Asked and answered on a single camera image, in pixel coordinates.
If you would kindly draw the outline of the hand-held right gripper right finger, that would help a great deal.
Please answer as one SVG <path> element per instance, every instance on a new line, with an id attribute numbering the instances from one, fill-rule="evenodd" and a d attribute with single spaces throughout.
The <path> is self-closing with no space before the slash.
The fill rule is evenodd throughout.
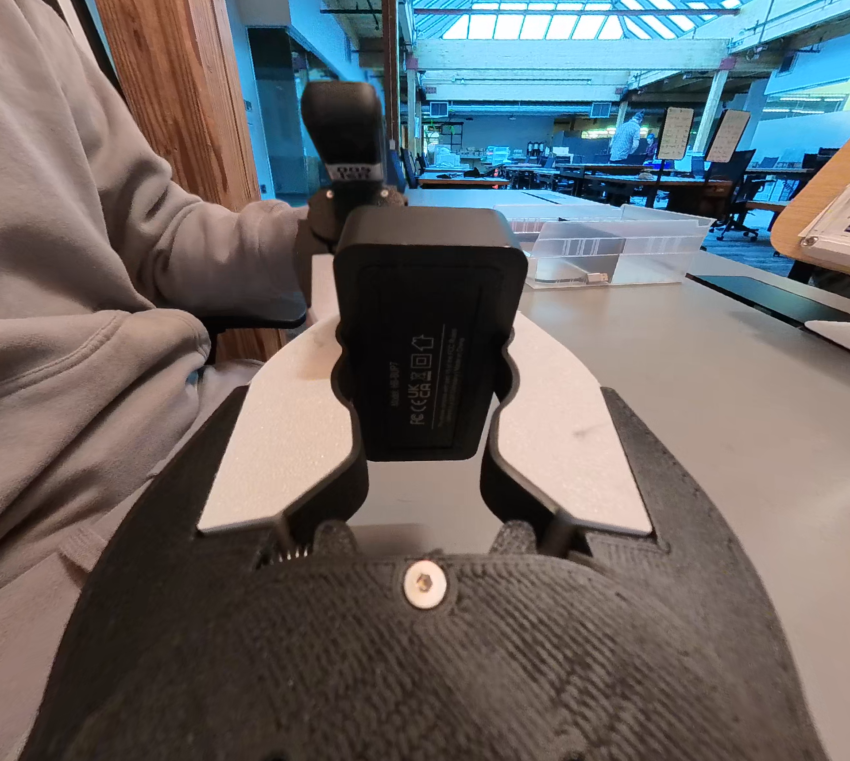
<path id="1" fill-rule="evenodd" d="M 518 312 L 498 358 L 480 491 L 501 522 L 645 538 L 641 490 L 603 390 L 578 357 Z"/>

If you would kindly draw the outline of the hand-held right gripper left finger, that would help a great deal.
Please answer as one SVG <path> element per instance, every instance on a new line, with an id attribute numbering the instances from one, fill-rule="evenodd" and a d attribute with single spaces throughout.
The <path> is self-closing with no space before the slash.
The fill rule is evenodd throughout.
<path id="1" fill-rule="evenodd" d="M 339 317 L 324 317 L 255 375 L 205 506 L 205 535 L 281 525 L 311 536 L 367 499 L 359 420 L 344 392 Z"/>

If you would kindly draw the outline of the black power adapter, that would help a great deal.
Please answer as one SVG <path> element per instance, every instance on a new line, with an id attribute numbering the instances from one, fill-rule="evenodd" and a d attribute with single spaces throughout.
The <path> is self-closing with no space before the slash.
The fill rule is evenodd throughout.
<path id="1" fill-rule="evenodd" d="M 362 206 L 333 271 L 367 460 L 472 458 L 527 274 L 504 214 Z"/>

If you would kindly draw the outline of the person's left forearm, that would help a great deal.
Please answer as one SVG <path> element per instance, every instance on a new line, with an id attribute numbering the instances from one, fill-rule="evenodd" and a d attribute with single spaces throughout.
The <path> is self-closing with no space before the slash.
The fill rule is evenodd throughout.
<path id="1" fill-rule="evenodd" d="M 234 212 L 207 203 L 157 157 L 134 162 L 111 194 L 112 246 L 156 305 L 213 314 L 303 304 L 294 247 L 304 207 L 261 200 Z"/>

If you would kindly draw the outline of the row of background desks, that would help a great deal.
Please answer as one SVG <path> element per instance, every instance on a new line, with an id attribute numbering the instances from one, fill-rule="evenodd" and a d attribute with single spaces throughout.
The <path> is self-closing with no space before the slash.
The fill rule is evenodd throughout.
<path id="1" fill-rule="evenodd" d="M 763 160 L 750 164 L 745 181 L 756 194 L 768 182 L 792 182 L 792 196 L 807 184 L 823 163 L 815 155 L 807 167 L 780 167 L 776 162 Z M 728 196 L 728 182 L 706 182 L 708 163 L 701 158 L 690 159 L 690 171 L 662 168 L 659 162 L 650 165 L 614 165 L 611 163 L 558 164 L 545 162 L 507 164 L 491 172 L 430 170 L 422 174 L 418 183 L 431 188 L 515 189 L 524 191 L 547 190 L 564 196 L 597 200 L 612 205 L 623 205 L 633 197 L 653 208 L 659 195 L 674 193 L 696 198 L 705 197 L 723 203 Z"/>

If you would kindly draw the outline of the clear plastic bin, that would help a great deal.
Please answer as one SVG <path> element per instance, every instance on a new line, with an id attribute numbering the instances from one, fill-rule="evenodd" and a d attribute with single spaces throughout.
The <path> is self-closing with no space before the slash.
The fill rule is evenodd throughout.
<path id="1" fill-rule="evenodd" d="M 622 207 L 587 201 L 548 203 L 534 200 L 532 203 L 498 204 L 493 208 L 506 218 L 517 235 L 538 234 L 545 223 L 618 221 L 622 218 Z"/>
<path id="2" fill-rule="evenodd" d="M 676 285 L 702 249 L 712 218 L 622 206 L 618 221 L 552 222 L 538 234 L 516 235 L 533 289 Z M 583 271 L 610 274 L 608 286 L 576 286 Z"/>

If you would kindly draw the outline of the black office chair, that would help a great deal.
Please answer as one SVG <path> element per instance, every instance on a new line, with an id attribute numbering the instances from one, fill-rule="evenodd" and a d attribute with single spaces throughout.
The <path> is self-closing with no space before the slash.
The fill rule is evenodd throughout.
<path id="1" fill-rule="evenodd" d="M 722 242 L 728 232 L 741 232 L 752 242 L 759 238 L 758 229 L 745 226 L 748 203 L 755 196 L 755 190 L 745 181 L 750 162 L 756 150 L 735 151 L 727 162 L 710 162 L 706 182 L 728 182 L 730 184 L 722 213 L 711 231 L 716 233 L 717 241 Z"/>

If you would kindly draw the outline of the standing whiteboard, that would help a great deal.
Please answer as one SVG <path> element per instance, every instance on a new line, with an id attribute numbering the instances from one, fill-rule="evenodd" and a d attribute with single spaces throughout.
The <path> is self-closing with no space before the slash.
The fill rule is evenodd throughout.
<path id="1" fill-rule="evenodd" d="M 704 160 L 707 163 L 730 162 L 749 125 L 751 114 L 746 110 L 724 109 L 710 140 Z"/>
<path id="2" fill-rule="evenodd" d="M 694 117 L 694 108 L 668 107 L 665 109 L 655 154 L 658 160 L 675 162 L 684 158 Z"/>

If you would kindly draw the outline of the white document stand with sheet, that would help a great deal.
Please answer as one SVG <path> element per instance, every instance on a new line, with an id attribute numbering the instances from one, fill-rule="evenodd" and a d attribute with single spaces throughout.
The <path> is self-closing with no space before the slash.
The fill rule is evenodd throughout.
<path id="1" fill-rule="evenodd" d="M 848 267 L 833 266 L 829 261 L 807 253 L 800 245 L 798 235 L 849 185 L 849 144 L 841 147 L 816 172 L 794 200 L 785 207 L 771 230 L 771 244 L 776 252 L 794 260 L 808 279 L 813 268 L 821 268 L 847 276 Z"/>

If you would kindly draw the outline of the printed instruction sheet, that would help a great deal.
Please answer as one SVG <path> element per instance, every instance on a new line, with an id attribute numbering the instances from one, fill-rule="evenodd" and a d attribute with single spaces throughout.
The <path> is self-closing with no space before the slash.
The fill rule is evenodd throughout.
<path id="1" fill-rule="evenodd" d="M 833 264 L 849 264 L 849 185 L 798 235 L 809 254 Z"/>

